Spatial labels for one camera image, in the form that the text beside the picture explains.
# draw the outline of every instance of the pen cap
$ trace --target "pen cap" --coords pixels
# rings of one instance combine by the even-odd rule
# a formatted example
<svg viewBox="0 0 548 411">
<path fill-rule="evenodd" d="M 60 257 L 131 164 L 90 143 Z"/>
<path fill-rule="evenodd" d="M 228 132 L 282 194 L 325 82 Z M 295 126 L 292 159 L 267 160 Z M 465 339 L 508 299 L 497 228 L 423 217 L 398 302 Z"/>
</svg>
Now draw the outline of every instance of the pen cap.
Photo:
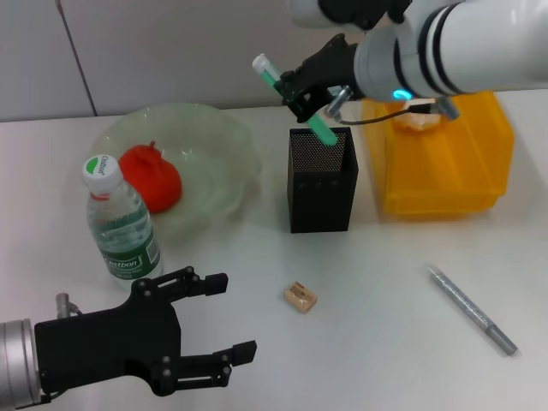
<svg viewBox="0 0 548 411">
<path fill-rule="evenodd" d="M 506 354 L 512 355 L 515 351 L 517 351 L 517 347 L 514 343 L 511 342 L 510 339 L 505 336 L 496 325 L 489 327 L 485 333 L 491 340 L 497 343 L 498 347 L 500 347 Z"/>
</svg>

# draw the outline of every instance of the pen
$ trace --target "pen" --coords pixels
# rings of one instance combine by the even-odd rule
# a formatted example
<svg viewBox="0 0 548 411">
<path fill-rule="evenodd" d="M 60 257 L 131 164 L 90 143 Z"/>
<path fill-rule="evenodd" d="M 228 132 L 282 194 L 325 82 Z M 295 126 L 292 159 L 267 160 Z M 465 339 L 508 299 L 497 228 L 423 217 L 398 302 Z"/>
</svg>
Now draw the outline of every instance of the pen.
<svg viewBox="0 0 548 411">
<path fill-rule="evenodd" d="M 430 279 L 507 355 L 517 347 L 451 280 L 436 267 L 429 266 Z"/>
</svg>

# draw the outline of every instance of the metal cylinder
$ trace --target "metal cylinder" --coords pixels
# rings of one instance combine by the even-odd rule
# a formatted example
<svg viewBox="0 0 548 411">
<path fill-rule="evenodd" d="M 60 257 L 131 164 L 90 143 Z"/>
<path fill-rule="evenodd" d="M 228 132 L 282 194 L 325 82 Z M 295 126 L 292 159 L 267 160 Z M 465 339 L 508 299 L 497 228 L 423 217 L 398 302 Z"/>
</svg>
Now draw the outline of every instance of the metal cylinder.
<svg viewBox="0 0 548 411">
<path fill-rule="evenodd" d="M 57 294 L 55 297 L 55 303 L 57 305 L 57 318 L 65 319 L 70 317 L 70 301 L 67 293 Z"/>
<path fill-rule="evenodd" d="M 40 402 L 40 382 L 30 319 L 0 324 L 0 411 Z"/>
<path fill-rule="evenodd" d="M 348 86 L 344 86 L 337 96 L 331 101 L 327 107 L 325 107 L 324 113 L 329 118 L 334 118 L 335 121 L 341 120 L 339 111 L 343 107 L 343 104 L 350 100 L 352 97 L 352 89 Z"/>
</svg>

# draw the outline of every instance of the blue indicator light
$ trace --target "blue indicator light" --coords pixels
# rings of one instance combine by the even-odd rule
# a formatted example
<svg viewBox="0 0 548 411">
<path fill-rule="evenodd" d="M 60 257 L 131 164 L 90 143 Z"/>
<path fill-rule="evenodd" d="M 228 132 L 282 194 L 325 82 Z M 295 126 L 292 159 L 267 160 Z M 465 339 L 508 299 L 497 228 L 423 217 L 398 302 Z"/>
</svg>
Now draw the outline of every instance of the blue indicator light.
<svg viewBox="0 0 548 411">
<path fill-rule="evenodd" d="M 395 90 L 392 93 L 392 96 L 396 100 L 410 100 L 411 98 L 413 98 L 413 95 L 410 92 L 408 92 L 407 90 L 402 90 L 402 89 Z"/>
</svg>

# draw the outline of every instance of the plastic water bottle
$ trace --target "plastic water bottle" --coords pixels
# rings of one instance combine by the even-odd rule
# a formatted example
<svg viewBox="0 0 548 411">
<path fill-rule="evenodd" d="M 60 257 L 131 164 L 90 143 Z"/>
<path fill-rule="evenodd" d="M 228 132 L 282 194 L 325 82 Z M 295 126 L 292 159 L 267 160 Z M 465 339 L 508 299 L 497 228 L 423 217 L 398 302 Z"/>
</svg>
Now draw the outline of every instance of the plastic water bottle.
<svg viewBox="0 0 548 411">
<path fill-rule="evenodd" d="M 83 173 L 91 192 L 87 224 L 116 282 L 128 288 L 137 278 L 162 275 L 164 263 L 145 202 L 123 180 L 116 159 L 92 157 Z"/>
</svg>

